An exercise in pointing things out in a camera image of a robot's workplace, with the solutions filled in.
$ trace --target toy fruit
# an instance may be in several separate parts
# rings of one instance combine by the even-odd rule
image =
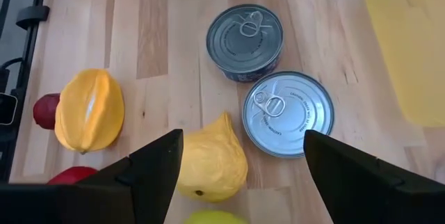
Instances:
[[[189,197],[218,202],[233,196],[245,183],[248,163],[224,112],[217,121],[184,136],[178,189]]]
[[[97,170],[94,168],[75,166],[56,175],[54,178],[49,180],[48,184],[74,184],[90,175],[94,175],[96,172]]]
[[[35,123],[44,129],[54,129],[56,124],[56,107],[60,94],[48,94],[41,97],[33,108]]]
[[[60,94],[55,132],[70,150],[89,152],[109,146],[124,122],[124,100],[117,81],[106,70],[76,75]]]
[[[247,224],[247,222],[223,211],[199,211],[192,214],[185,224]]]

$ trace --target yellow container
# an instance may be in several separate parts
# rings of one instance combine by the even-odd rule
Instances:
[[[419,125],[445,125],[445,0],[366,0],[398,103]]]

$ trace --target silver tin can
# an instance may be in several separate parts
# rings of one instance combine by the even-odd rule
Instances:
[[[246,4],[222,12],[207,33],[207,51],[224,75],[251,82],[272,72],[283,48],[278,17],[267,8]]]
[[[304,156],[305,131],[330,134],[334,106],[326,90],[299,72],[276,72],[263,77],[248,93],[243,108],[244,128],[253,143],[276,157]]]

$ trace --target red apple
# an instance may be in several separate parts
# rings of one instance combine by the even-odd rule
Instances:
[[[56,107],[60,94],[48,94],[40,98],[33,108],[35,123],[44,129],[54,129],[56,124]]]
[[[90,175],[94,175],[97,172],[94,168],[75,166],[68,168],[67,170],[56,175],[54,178],[50,179],[49,185],[57,184],[74,184],[80,180],[87,178]]]

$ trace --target wooden table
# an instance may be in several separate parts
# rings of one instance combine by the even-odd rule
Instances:
[[[277,159],[245,135],[241,109],[252,84],[224,78],[205,36],[224,9],[258,3],[281,19],[285,44],[278,70],[319,80],[335,107],[332,136],[426,177],[445,181],[444,129],[407,122],[375,39],[364,0],[45,0],[11,182],[46,182],[76,165],[103,168],[174,128],[186,133],[224,110],[249,162],[248,183],[232,199],[204,204],[175,194],[166,223],[203,208],[237,213],[255,224],[331,223],[304,158]],[[34,102],[57,93],[79,71],[106,68],[122,86],[122,134],[101,152],[59,145],[32,118]]]

